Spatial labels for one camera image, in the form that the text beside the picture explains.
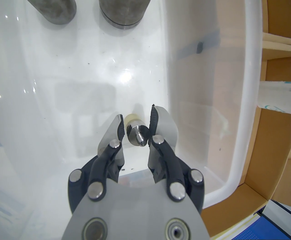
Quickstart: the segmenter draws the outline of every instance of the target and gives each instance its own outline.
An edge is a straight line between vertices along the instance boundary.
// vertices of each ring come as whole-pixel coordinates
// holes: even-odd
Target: metal cylinder
[[[68,24],[75,16],[75,0],[28,0],[44,17],[53,24]]]
[[[150,0],[99,0],[103,17],[119,29],[139,24],[149,3]]]
[[[131,144],[144,147],[148,142],[149,129],[136,114],[127,115],[124,119],[126,134]]]

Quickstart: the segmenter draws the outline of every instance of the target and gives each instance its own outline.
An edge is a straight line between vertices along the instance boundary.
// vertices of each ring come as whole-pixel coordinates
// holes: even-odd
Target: dark gray cylinder
[[[75,16],[75,0],[28,0],[49,22],[68,24]]]
[[[104,18],[120,29],[130,29],[139,24],[150,0],[99,0]]]

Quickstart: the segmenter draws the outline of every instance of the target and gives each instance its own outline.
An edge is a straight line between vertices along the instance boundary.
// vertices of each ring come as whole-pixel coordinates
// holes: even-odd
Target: gray metal plate
[[[84,225],[92,218],[102,218],[108,227],[107,239],[166,239],[166,224],[182,219],[191,232],[190,239],[209,239],[206,227],[192,201],[186,195],[173,202],[166,193],[166,180],[146,188],[129,188],[107,179],[107,193],[100,202],[86,194],[76,208],[63,240],[82,239]]]

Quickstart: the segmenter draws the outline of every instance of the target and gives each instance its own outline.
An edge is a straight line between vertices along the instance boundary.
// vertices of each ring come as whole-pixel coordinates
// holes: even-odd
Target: white plastic bin
[[[59,239],[71,217],[69,173],[97,154],[116,114],[149,124],[152,104],[177,123],[177,155],[203,172],[204,207],[241,177],[258,96],[261,1],[151,0],[126,31],[106,22],[98,1],[76,2],[66,26],[28,1],[0,2],[1,239]],[[126,137],[123,147],[121,174],[149,179],[148,147]]]

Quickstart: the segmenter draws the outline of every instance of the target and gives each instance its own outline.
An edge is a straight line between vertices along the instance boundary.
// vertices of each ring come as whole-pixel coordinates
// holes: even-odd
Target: cardboard shelf
[[[262,47],[263,61],[291,57],[291,45],[263,40]]]
[[[270,34],[270,33],[263,33],[263,41],[277,42],[277,43],[291,45],[291,38],[281,37],[281,36]]]

